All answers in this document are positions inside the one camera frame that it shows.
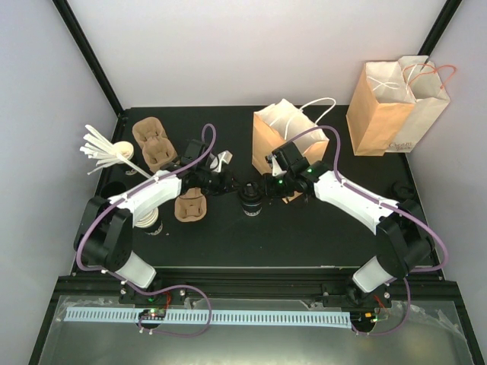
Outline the black paper coffee cup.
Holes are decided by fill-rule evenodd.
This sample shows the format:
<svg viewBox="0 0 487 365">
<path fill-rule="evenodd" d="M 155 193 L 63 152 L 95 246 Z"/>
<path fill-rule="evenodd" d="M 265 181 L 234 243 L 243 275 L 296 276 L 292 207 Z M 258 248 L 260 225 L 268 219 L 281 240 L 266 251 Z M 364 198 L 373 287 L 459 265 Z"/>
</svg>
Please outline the black paper coffee cup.
<svg viewBox="0 0 487 365">
<path fill-rule="evenodd" d="M 262 210 L 262 199 L 257 198 L 248 198 L 248 197 L 241 197 L 240 198 L 240 206 L 245 215 L 249 217 L 257 216 Z"/>
</svg>

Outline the small brown paper bag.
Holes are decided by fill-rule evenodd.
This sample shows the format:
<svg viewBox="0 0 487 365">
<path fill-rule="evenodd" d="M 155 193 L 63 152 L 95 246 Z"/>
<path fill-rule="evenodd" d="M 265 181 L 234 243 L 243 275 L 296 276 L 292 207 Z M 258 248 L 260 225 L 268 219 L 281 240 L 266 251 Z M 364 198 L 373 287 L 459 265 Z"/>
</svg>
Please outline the small brown paper bag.
<svg viewBox="0 0 487 365">
<path fill-rule="evenodd" d="M 315 103 L 326 101 L 331 105 L 314 122 L 304 114 L 304 109 Z M 300 153 L 310 163 L 321 160 L 329 139 L 321 129 L 314 129 L 317 123 L 336 105 L 332 97 L 322 97 L 297 108 L 286 99 L 273 103 L 253 114 L 252 165 L 260 173 L 271 173 L 266 158 L 285 142 L 293 140 Z"/>
</svg>

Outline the stack of paper cups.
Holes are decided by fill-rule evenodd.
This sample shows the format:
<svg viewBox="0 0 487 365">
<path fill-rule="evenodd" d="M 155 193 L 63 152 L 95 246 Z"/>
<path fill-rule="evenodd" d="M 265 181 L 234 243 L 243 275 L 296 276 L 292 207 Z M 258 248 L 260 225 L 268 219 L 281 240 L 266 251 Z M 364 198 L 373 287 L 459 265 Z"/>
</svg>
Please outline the stack of paper cups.
<svg viewBox="0 0 487 365">
<path fill-rule="evenodd" d="M 154 208 L 135 223 L 135 228 L 150 236 L 157 236 L 163 230 L 163 226 L 159 208 Z"/>
</svg>

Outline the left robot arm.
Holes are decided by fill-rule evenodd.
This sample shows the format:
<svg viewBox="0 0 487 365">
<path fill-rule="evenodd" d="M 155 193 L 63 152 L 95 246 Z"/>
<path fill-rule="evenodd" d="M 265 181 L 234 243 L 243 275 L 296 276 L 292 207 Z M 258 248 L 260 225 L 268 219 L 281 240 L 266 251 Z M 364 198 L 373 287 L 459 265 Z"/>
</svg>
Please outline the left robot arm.
<svg viewBox="0 0 487 365">
<path fill-rule="evenodd" d="M 110 198 L 95 196 L 84 210 L 75 241 L 77 266 L 83 271 L 109 271 L 137 286 L 146 303 L 162 298 L 156 270 L 132 249 L 132 231 L 148 229 L 158 220 L 158 208 L 188 190 L 225 194 L 232 188 L 226 166 L 232 153 L 212 153 L 212 145 L 191 141 L 180 163 L 169 163 L 136 187 Z"/>
</svg>

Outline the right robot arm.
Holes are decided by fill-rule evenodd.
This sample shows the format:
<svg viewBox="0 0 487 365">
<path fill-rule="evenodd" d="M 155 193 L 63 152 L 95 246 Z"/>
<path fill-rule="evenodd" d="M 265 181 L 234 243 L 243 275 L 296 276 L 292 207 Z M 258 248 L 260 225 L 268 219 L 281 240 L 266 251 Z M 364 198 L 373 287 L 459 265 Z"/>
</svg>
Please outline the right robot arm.
<svg viewBox="0 0 487 365">
<path fill-rule="evenodd" d="M 364 306 L 374 290 L 393 279 L 405 278 L 434 249 L 422 209 L 412 200 L 397 202 L 361 189 L 341 177 L 323 161 L 310 163 L 287 142 L 265 157 L 270 172 L 264 173 L 263 194 L 289 198 L 311 195 L 332 205 L 368 228 L 376 238 L 376 252 L 345 286 L 350 304 Z"/>
</svg>

